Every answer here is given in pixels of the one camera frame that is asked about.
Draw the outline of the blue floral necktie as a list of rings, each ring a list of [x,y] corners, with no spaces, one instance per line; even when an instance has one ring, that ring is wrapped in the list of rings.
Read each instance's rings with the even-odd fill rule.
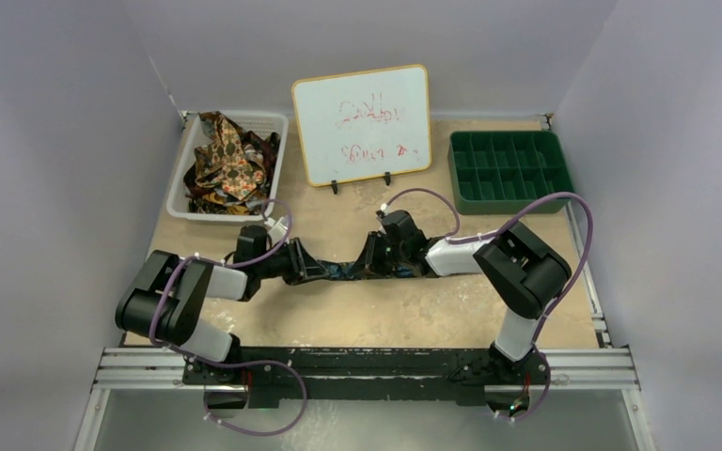
[[[412,268],[402,264],[383,264],[367,268],[363,263],[358,262],[319,260],[319,263],[326,269],[328,279],[336,282],[438,278],[438,275],[431,269],[421,272],[419,268]]]

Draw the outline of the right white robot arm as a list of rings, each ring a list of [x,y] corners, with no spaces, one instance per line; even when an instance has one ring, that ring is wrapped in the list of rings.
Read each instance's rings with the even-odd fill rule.
[[[572,281],[569,263],[517,221],[488,234],[427,237],[405,210],[379,215],[359,258],[342,273],[350,280],[482,274],[507,307],[492,344],[490,368],[500,381],[526,372],[527,355],[550,302]]]

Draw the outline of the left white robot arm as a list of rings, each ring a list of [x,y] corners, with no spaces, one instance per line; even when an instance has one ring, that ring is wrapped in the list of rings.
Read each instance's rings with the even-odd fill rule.
[[[117,327],[207,361],[206,371],[218,383],[235,382],[243,371],[238,339],[201,317],[204,301],[247,302],[264,279],[300,285],[329,279],[332,271],[299,240],[263,225],[243,227],[231,256],[218,262],[152,252],[118,302]]]

